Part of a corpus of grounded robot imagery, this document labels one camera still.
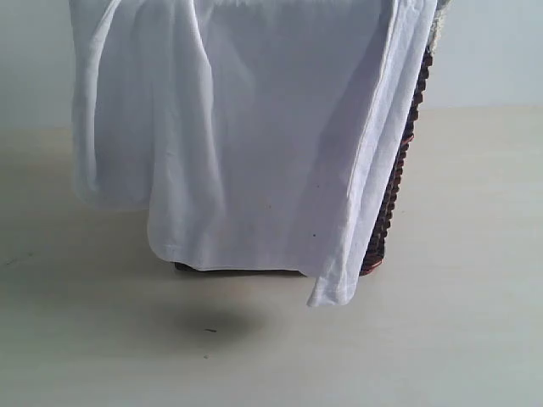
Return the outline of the white t-shirt red lettering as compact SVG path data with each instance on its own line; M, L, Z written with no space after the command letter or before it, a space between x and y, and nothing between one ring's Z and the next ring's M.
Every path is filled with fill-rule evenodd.
M353 298L440 1L72 1L75 185L163 260Z

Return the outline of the dark brown wicker basket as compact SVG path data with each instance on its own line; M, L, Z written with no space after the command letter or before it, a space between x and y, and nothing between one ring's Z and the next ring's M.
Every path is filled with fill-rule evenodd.
M432 64L416 45L241 44L209 50L218 170L185 181L162 250L195 270L365 275L384 257Z

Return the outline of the grey lace-trimmed basket liner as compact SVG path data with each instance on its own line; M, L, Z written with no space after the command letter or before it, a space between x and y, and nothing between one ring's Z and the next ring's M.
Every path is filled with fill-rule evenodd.
M441 31L445 24L445 16L447 13L447 9L450 6L450 2L450 0L437 1L434 19L432 21L432 25L428 35L427 49L430 53L435 53L435 49L437 48L437 43L439 41Z

